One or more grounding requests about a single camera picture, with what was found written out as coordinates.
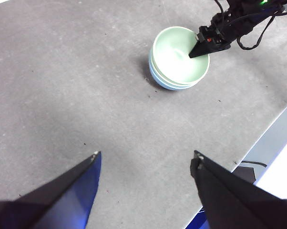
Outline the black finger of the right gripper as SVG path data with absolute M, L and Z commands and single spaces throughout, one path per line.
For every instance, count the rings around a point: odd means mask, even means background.
M 189 52 L 189 57 L 195 58 L 206 54 L 209 54 L 207 39 L 196 40 L 195 46 Z
M 230 44 L 211 45 L 209 53 L 221 52 L 231 48 Z

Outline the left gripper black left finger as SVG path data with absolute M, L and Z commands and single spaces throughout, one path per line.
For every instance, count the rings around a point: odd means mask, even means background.
M 84 229 L 96 197 L 102 154 L 19 197 L 0 200 L 0 229 Z

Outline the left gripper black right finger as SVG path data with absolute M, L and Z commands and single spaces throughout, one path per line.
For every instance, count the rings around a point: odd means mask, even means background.
M 190 174 L 210 228 L 287 229 L 287 199 L 234 175 L 197 150 Z

